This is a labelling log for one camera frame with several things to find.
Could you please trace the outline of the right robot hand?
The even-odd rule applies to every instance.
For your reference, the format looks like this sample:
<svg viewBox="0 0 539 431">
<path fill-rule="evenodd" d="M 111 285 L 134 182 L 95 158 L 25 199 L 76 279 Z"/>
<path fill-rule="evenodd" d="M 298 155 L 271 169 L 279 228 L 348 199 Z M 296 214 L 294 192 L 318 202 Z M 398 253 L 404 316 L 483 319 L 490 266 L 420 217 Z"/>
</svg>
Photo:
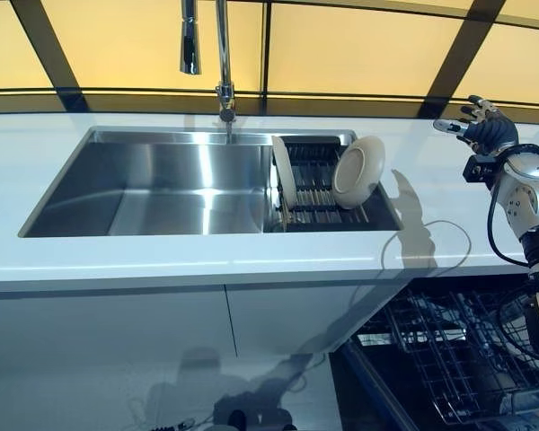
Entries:
<svg viewBox="0 0 539 431">
<path fill-rule="evenodd" d="M 515 123 L 493 102 L 474 94 L 467 100 L 469 104 L 464 105 L 461 112 L 468 118 L 435 119 L 433 128 L 454 135 L 476 154 L 498 154 L 519 144 Z"/>
</svg>

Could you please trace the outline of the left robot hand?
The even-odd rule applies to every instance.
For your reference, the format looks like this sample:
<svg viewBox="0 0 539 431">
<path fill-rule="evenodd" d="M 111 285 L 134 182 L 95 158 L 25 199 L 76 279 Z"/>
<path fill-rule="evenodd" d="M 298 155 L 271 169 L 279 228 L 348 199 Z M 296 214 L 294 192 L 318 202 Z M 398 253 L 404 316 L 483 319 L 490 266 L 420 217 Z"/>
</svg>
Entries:
<svg viewBox="0 0 539 431">
<path fill-rule="evenodd" d="M 174 425 L 152 428 L 151 431 L 189 431 L 195 424 L 196 420 L 194 418 L 186 418 Z"/>
</svg>

